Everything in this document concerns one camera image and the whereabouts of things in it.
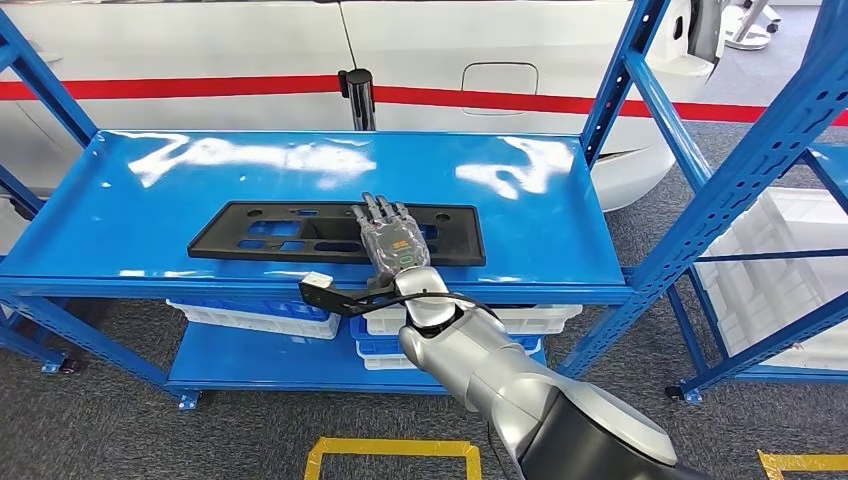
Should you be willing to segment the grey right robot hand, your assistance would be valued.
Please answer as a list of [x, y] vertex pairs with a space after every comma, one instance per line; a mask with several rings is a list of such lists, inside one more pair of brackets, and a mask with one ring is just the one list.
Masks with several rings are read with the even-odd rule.
[[407, 207], [391, 203], [383, 195], [363, 192], [364, 210], [351, 207], [360, 227], [363, 247], [375, 266], [375, 282], [388, 285], [399, 273], [430, 265], [430, 251], [423, 233]]

